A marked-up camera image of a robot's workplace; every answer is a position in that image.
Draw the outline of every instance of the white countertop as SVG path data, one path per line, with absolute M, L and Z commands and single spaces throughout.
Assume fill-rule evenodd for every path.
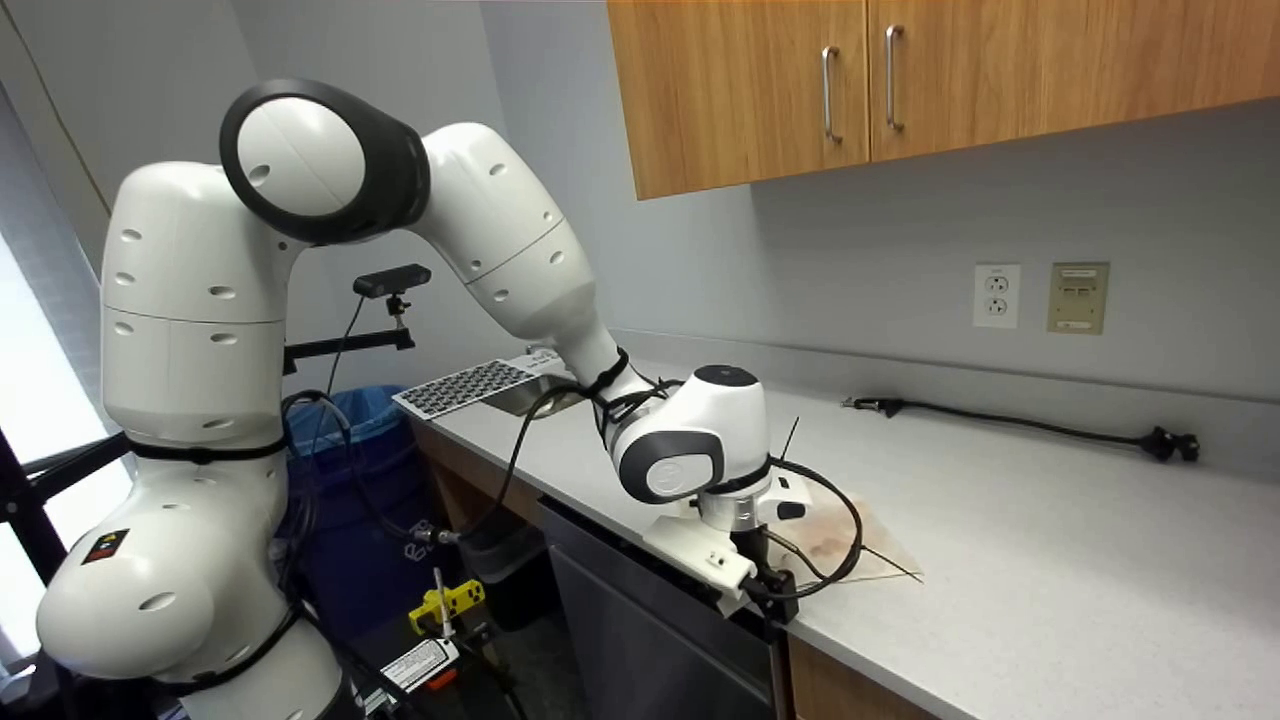
M 796 388 L 767 393 L 776 450 L 793 417 L 787 457 L 926 569 L 810 597 L 800 642 L 940 718 L 1280 718 L 1280 484 Z M 490 403 L 440 429 L 494 459 L 518 442 Z M 522 473 L 632 542 L 659 515 L 583 403 L 534 426 Z

